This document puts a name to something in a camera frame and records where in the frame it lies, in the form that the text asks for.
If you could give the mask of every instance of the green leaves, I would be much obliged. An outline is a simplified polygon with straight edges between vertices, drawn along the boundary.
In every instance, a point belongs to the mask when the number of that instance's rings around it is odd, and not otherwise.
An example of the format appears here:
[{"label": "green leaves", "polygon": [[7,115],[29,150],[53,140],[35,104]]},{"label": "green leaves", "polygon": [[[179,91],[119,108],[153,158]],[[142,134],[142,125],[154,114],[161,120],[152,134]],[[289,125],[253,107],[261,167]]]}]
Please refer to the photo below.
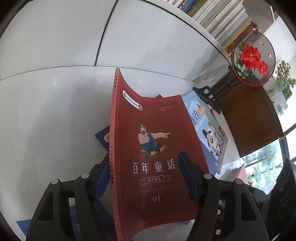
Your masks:
[{"label": "green leaves", "polygon": [[253,45],[249,40],[246,40],[246,43],[247,43],[249,46],[252,46],[252,45]]},{"label": "green leaves", "polygon": [[252,75],[254,75],[259,80],[262,78],[262,75],[259,73],[258,69],[252,69]]},{"label": "green leaves", "polygon": [[242,59],[240,55],[242,54],[242,51],[237,50],[234,52],[233,58],[234,58],[234,65],[237,68],[237,73],[242,79],[245,79],[247,76],[249,76],[249,70],[247,67],[243,64]]}]

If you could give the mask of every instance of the cartoon man pointing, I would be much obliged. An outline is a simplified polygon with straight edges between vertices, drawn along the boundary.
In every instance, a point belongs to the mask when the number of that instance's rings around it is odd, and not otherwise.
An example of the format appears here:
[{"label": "cartoon man pointing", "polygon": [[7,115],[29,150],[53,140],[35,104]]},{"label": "cartoon man pointing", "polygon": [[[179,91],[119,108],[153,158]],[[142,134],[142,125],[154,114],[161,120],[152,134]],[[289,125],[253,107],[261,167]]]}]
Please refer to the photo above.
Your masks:
[{"label": "cartoon man pointing", "polygon": [[146,132],[146,127],[144,125],[139,125],[139,131],[140,133],[138,134],[138,139],[139,142],[142,146],[142,151],[143,152],[148,152],[150,153],[151,156],[154,156],[157,151],[163,152],[165,149],[165,146],[162,146],[161,144],[157,144],[155,142],[155,139],[157,138],[164,138],[166,139],[170,133],[147,133]]}]

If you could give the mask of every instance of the window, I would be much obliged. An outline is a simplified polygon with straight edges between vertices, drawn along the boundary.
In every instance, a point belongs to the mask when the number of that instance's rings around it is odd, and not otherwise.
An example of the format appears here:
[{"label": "window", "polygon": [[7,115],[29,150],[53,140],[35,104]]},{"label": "window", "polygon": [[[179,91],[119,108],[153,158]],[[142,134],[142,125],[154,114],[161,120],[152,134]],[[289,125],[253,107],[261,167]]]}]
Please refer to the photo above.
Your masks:
[{"label": "window", "polygon": [[290,160],[296,157],[296,129],[286,135]]},{"label": "window", "polygon": [[252,186],[269,193],[283,168],[283,157],[279,140],[242,158],[248,180]]}]

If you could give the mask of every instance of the metal screw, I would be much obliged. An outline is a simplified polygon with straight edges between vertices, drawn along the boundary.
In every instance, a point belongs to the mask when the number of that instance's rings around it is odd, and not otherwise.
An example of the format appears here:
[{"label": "metal screw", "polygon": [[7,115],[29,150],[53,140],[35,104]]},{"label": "metal screw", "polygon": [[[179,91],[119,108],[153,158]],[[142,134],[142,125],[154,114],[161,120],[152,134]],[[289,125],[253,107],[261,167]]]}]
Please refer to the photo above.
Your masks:
[{"label": "metal screw", "polygon": [[238,184],[238,185],[241,185],[242,184],[242,180],[240,180],[240,179],[237,178],[237,179],[235,179],[235,183]]},{"label": "metal screw", "polygon": [[89,177],[89,173],[87,172],[81,175],[81,178],[83,179],[87,179],[88,177]]},{"label": "metal screw", "polygon": [[51,184],[57,184],[59,182],[59,180],[57,178],[52,179]]},{"label": "metal screw", "polygon": [[204,174],[205,179],[212,179],[212,175],[210,173]]}]

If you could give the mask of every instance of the green plant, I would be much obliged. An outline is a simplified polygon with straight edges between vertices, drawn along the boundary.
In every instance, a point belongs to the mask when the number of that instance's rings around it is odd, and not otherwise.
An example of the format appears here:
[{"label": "green plant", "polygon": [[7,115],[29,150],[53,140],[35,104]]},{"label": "green plant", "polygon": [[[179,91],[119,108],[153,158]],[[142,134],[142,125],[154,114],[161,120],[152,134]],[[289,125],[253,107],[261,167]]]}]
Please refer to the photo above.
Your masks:
[{"label": "green plant", "polygon": [[290,77],[290,69],[290,64],[284,60],[277,66],[277,71],[275,72],[277,75],[276,81],[267,91],[269,97],[289,87],[293,88],[296,85],[296,79]]}]

